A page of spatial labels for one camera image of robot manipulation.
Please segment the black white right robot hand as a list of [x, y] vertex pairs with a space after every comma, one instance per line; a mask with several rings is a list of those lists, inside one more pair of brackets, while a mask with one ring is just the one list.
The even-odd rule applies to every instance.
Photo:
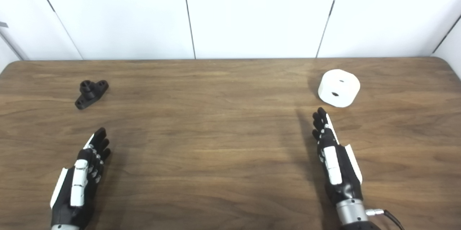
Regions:
[[313, 113], [312, 135], [317, 142], [317, 155], [326, 176], [325, 191], [333, 205], [347, 199], [364, 200], [362, 173], [350, 145], [336, 138], [333, 124], [322, 107]]

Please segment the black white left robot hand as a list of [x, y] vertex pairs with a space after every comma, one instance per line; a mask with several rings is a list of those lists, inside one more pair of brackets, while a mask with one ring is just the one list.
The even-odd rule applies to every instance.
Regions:
[[63, 168], [50, 201], [52, 230], [84, 230], [95, 209], [98, 185], [110, 156], [105, 128], [91, 135], [79, 151], [74, 165]]

